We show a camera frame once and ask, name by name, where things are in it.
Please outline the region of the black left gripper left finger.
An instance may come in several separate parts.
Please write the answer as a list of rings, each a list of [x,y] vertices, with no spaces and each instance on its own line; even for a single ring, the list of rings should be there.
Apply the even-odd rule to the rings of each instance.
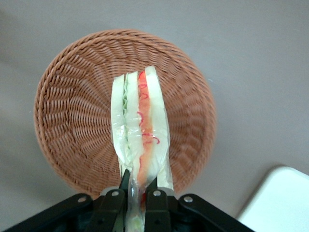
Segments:
[[[119,188],[93,199],[75,194],[6,229],[7,232],[123,232],[130,172],[125,170]]]

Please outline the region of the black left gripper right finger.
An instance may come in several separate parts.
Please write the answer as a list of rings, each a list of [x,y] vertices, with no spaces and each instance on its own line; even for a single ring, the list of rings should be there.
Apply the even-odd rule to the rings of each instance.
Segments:
[[[147,188],[146,232],[251,232],[235,218],[195,194],[176,199],[159,189],[157,180]]]

